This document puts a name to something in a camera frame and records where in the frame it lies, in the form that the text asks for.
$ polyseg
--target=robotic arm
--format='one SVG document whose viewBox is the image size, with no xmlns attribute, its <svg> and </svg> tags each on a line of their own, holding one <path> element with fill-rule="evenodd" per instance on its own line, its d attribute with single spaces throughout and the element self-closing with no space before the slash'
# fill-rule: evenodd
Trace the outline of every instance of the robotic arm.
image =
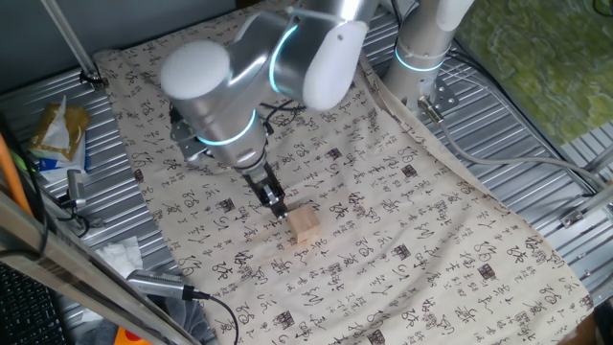
<svg viewBox="0 0 613 345">
<path fill-rule="evenodd" d="M 288 9 L 289 19 L 269 12 L 251 16 L 227 48 L 196 41 L 174 51 L 160 79 L 172 104 L 171 136 L 185 157 L 197 165 L 204 154 L 232 167 L 262 205 L 275 217 L 286 217 L 284 191 L 267 163 L 267 133 L 255 108 L 271 90 L 315 110 L 337 105 L 352 83 L 377 2 L 306 0 L 303 7 Z M 437 8 L 472 0 L 421 2 Z M 443 37 L 448 40 L 442 46 L 448 49 L 453 33 Z M 398 61 L 402 54 L 397 54 Z"/>
</svg>

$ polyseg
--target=wooden block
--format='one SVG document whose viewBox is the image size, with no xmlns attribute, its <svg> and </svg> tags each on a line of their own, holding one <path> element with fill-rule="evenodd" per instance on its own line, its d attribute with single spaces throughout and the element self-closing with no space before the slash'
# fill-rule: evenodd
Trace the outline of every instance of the wooden block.
<svg viewBox="0 0 613 345">
<path fill-rule="evenodd" d="M 309 242 L 315 239 L 322 230 L 322 225 L 319 223 L 319 219 L 310 205 L 305 205 L 289 212 L 287 219 L 294 230 L 298 243 Z"/>
</svg>

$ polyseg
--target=metal bracket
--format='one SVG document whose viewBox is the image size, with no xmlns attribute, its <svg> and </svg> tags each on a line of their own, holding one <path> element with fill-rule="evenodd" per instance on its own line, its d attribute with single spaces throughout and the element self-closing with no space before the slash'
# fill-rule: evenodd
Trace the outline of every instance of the metal bracket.
<svg viewBox="0 0 613 345">
<path fill-rule="evenodd" d="M 438 76 L 435 81 L 435 91 L 436 97 L 431 97 L 430 102 L 441 114 L 455 108 L 460 103 L 458 97 L 451 91 L 441 76 Z M 427 118 L 427 116 L 425 111 L 421 112 L 421 117 Z"/>
<path fill-rule="evenodd" d="M 600 209 L 606 213 L 609 219 L 613 219 L 613 186 L 607 187 L 590 197 L 559 221 L 565 228 L 569 228 Z"/>
<path fill-rule="evenodd" d="M 172 125 L 170 138 L 177 143 L 183 156 L 190 162 L 195 161 L 200 153 L 209 155 L 207 146 L 193 139 L 190 126 L 183 121 L 177 121 Z"/>
</svg>

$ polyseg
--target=gray cable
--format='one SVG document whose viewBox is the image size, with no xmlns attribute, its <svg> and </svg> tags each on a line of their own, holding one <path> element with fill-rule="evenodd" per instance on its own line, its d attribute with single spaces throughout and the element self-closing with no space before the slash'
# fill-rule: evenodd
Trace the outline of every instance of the gray cable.
<svg viewBox="0 0 613 345">
<path fill-rule="evenodd" d="M 574 164 L 565 162 L 563 160 L 555 159 L 555 158 L 549 158 L 549 157 L 516 157 L 516 158 L 510 158 L 510 159 L 477 158 L 475 156 L 470 155 L 468 152 L 464 151 L 462 148 L 460 148 L 458 143 L 456 143 L 456 141 L 451 136 L 451 133 L 449 133 L 449 129 L 447 129 L 447 126 L 444 124 L 444 122 L 439 123 L 439 127 L 443 131 L 444 136 L 447 138 L 447 140 L 449 141 L 449 144 L 451 144 L 453 149 L 455 149 L 455 151 L 457 151 L 463 158 L 471 162 L 478 163 L 478 164 L 487 164 L 487 165 L 519 164 L 519 163 L 526 163 L 526 162 L 549 163 L 549 164 L 553 164 L 553 165 L 556 165 L 562 168 L 570 169 L 596 182 L 601 188 L 603 189 L 607 188 L 607 185 L 604 182 L 602 182 L 602 180 L 600 180 L 597 176 L 587 171 L 586 169 L 580 168 Z"/>
</svg>

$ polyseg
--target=white robotic arm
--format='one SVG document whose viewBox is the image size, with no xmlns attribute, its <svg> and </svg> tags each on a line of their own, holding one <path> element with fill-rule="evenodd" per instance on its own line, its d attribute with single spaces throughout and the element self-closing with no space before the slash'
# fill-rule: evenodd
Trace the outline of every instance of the white robotic arm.
<svg viewBox="0 0 613 345">
<path fill-rule="evenodd" d="M 228 48 L 196 41 L 177 49 L 161 72 L 162 88 L 172 104 L 172 139 L 195 164 L 206 154 L 237 170 L 262 205 L 284 218 L 284 191 L 266 162 L 266 132 L 255 108 L 271 90 L 315 110 L 337 105 L 352 83 L 377 3 L 306 0 L 288 9 L 289 20 L 268 12 L 250 17 Z M 427 70 L 436 77 L 464 15 L 457 18 L 458 3 L 467 9 L 472 0 L 421 0 L 427 11 L 422 11 L 420 24 L 403 25 L 397 59 L 386 78 L 400 99 L 406 94 L 416 103 L 419 96 L 430 96 L 434 83 L 421 73 Z M 415 50 L 431 44 L 438 49 L 437 58 Z M 418 68 L 406 68 L 410 63 Z"/>
</svg>

